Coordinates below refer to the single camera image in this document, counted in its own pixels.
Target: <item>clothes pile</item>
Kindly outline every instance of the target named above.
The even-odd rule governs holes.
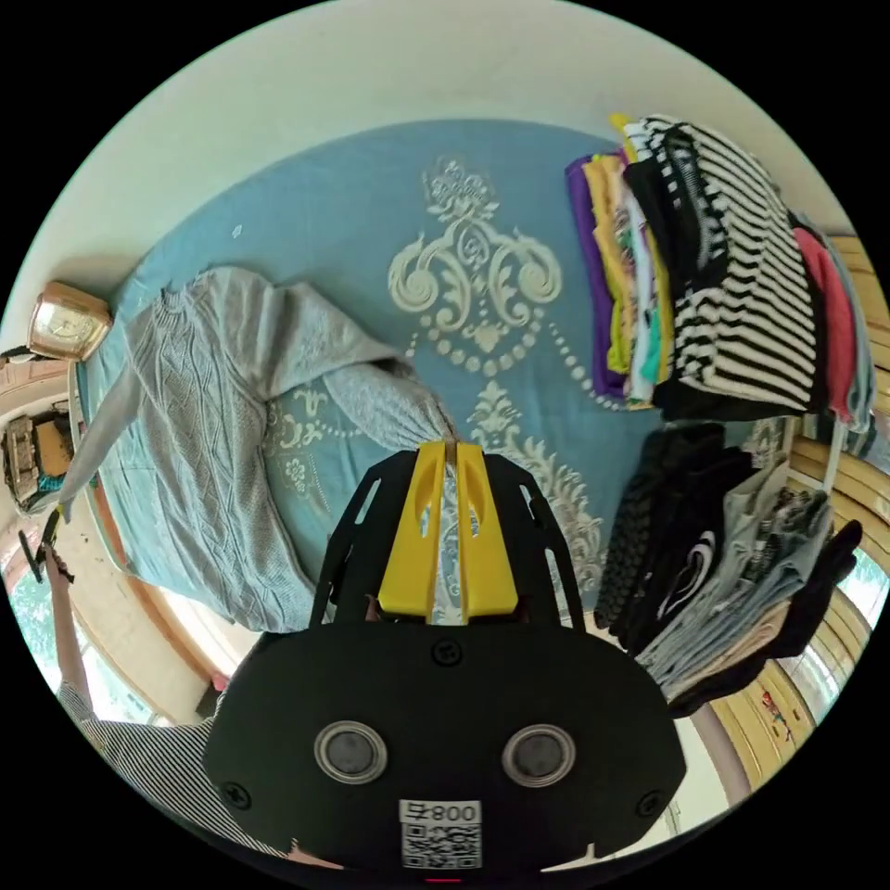
[[[831,241],[753,156],[666,115],[566,169],[594,308],[591,380],[666,420],[834,415],[867,429],[864,317]]]
[[[800,655],[862,528],[833,535],[824,491],[787,487],[788,460],[762,469],[724,447],[720,424],[658,430],[618,508],[594,611],[686,717],[742,690],[768,658]]]

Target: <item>screw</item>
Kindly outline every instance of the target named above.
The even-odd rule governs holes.
[[[649,819],[664,807],[664,801],[665,796],[660,791],[650,791],[648,795],[643,795],[640,803],[637,804],[637,815]]]
[[[433,661],[441,668],[452,668],[459,664],[464,653],[454,640],[439,640],[433,644]]]
[[[237,782],[226,782],[222,788],[222,796],[235,809],[250,809],[250,795]]]

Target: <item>yellow shirt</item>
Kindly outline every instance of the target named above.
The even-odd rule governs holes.
[[[635,337],[636,295],[634,283],[621,262],[613,225],[617,209],[614,174],[618,172],[618,159],[595,155],[582,169],[591,190],[593,216],[596,219],[593,237],[603,258],[605,282],[613,300],[611,343],[606,364],[610,371],[626,375],[630,373]]]

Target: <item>pink shirt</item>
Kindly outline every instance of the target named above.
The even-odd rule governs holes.
[[[856,333],[850,301],[828,251],[805,229],[795,229],[795,238],[809,273],[825,297],[829,407],[844,423],[849,423],[846,397],[856,374]]]

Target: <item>purple shirt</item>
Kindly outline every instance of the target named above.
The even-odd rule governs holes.
[[[610,371],[607,365],[609,347],[612,343],[612,310],[614,301],[605,282],[605,269],[600,249],[596,246],[593,229],[596,219],[593,216],[591,191],[587,185],[583,166],[589,158],[578,158],[566,167],[568,197],[575,214],[578,240],[584,254],[587,278],[591,287],[593,303],[593,360],[591,381],[594,391],[601,396],[609,396],[624,401],[624,375]]]

